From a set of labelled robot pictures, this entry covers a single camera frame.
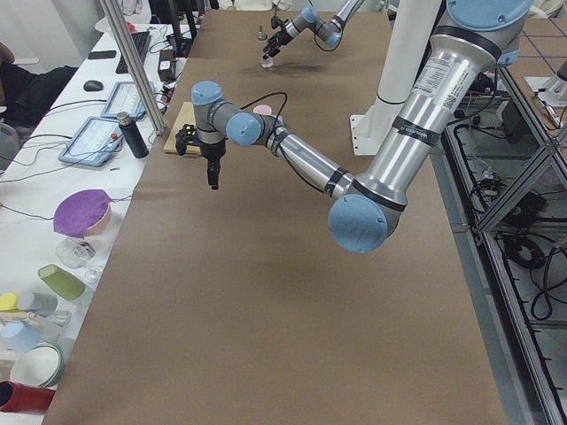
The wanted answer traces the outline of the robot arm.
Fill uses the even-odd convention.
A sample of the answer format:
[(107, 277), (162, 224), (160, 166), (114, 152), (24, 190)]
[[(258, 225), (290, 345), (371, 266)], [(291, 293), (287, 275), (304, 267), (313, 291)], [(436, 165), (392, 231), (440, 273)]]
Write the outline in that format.
[(327, 51), (335, 50), (341, 43), (347, 22), (363, 3), (363, 0), (345, 1), (329, 21), (324, 20), (311, 4), (304, 6), (293, 19), (282, 20), (275, 13), (270, 20), (270, 25), (275, 32), (267, 39), (262, 50), (262, 58), (274, 58), (280, 53), (283, 46), (289, 44), (305, 30), (313, 33), (316, 42), (318, 40), (323, 42), (328, 47)]
[(349, 174), (298, 135), (281, 117), (248, 112), (227, 101), (213, 81), (191, 90), (195, 121), (176, 134), (176, 149), (190, 146), (207, 161), (217, 189), (227, 142), (262, 145), (309, 186), (332, 197), (328, 225), (344, 249), (365, 253), (396, 229), (406, 192), (478, 74), (517, 60), (528, 1), (402, 1), (383, 76), (396, 77), (394, 107), (369, 123), (381, 142), (368, 170)]

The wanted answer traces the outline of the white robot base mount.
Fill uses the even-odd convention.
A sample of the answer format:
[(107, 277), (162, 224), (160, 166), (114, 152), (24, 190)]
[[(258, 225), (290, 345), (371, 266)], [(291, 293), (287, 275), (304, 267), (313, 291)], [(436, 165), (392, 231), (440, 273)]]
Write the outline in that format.
[(376, 100), (351, 117), (356, 156), (373, 156), (399, 114), (416, 81), (431, 31), (441, 14), (440, 0), (401, 1), (378, 84)]

